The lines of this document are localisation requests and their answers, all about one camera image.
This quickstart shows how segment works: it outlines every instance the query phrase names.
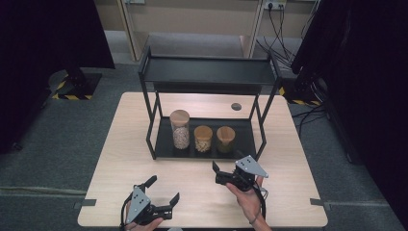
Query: jar lid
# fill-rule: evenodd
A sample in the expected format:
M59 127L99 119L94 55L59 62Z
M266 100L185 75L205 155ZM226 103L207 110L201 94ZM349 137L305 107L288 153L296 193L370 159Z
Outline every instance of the jar lid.
M184 110L176 110L171 113L170 121L176 126L183 126L190 120L190 115Z
M217 137L223 144L228 144L230 141L233 141L235 138L234 129L228 126L222 126L217 130Z
M201 125L194 129L194 136L200 141L207 141L213 136L213 130L209 126Z

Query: black metal shelf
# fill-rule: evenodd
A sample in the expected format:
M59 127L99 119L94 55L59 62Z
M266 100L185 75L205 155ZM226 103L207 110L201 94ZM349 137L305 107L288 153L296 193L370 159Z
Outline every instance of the black metal shelf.
M194 148L193 131L200 125L207 125L213 130L215 135L221 126L229 126L236 131L234 150L231 153L217 152L217 137L212 137L211 150L208 152L198 152ZM241 153L256 157L255 142L252 133L251 121L248 119L212 119L212 118L191 118L190 119L190 146L186 149L177 149L173 145L171 124L168 117L163 117L160 121L159 132L156 140L156 157L175 158L202 158L202 159L240 159Z
M146 47L140 61L139 76L150 118L146 141L153 159L157 157L240 159L242 154L251 155L255 160L259 159L267 143L263 124L282 79L273 56L261 60L154 56L151 54L150 47ZM153 108L150 106L146 83L153 84L156 92ZM263 86L272 86L272 90L261 114L258 97ZM248 118L191 118L190 146L179 150L173 145L168 116L162 115L160 93L163 92L254 95L255 100ZM150 137L157 112L160 114L160 125L156 145L153 148ZM251 124L254 113L259 122L262 139L258 151L255 147ZM194 147L193 131L199 125L207 125L213 130L212 149L208 153L199 153ZM234 150L228 154L217 152L217 129L221 126L229 126L236 131Z

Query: glass jar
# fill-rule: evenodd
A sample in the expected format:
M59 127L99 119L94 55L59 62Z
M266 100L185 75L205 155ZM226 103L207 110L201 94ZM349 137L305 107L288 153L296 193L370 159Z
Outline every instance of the glass jar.
M176 110L170 115L173 142L178 149L186 149L190 145L189 121L190 115L184 110Z
M235 131L228 126L217 130L217 150L220 153L230 153L234 148Z
M198 126L194 129L195 150L204 153L211 149L213 130L209 126Z

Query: human hand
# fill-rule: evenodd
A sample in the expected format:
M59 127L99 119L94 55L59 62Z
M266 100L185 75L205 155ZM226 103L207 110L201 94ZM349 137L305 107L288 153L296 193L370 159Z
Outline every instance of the human hand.
M130 204L131 204L131 201L129 201L126 204L126 214L129 213ZM125 226L125 230L126 231L128 230L129 231L152 231L155 228L157 228L159 224L163 222L163 220L164 220L163 218L156 218L146 225L139 225L139 224L136 224L135 222L131 222Z
M259 187L262 187L262 182L264 177L257 176L256 182ZM225 186L228 190L237 197L238 204L241 206L243 214L249 221L254 220L261 211L261 201L258 198L258 195L253 189L242 192L235 185L231 183L226 183Z
M264 177L257 176L256 183L258 187L262 187L262 182ZM226 183L225 186L228 190L237 197L238 204L241 206L243 214L249 220L249 223L252 224L253 228L256 231L266 231L270 230L269 225L265 221L264 217L260 216L261 214L261 201L259 200L258 195L253 189L242 192L235 185L231 183Z

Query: yellow black warning tape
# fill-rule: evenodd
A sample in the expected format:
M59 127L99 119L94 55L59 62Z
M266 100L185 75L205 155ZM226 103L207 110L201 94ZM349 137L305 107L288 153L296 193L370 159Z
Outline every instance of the yellow black warning tape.
M82 94L76 92L75 88L69 83L69 77L66 75L55 90L55 94L52 96L53 99L67 99L67 100L90 100L92 98L91 94Z
M302 99L291 99L286 93L285 93L285 89L283 87L281 87L279 89L279 94L282 95L286 101L288 101L288 103L290 104L301 104L301 105L320 105L320 102L317 100L311 100L311 101L304 101Z
M68 99L68 100L90 100L92 95L72 95L72 94L54 94L53 99Z

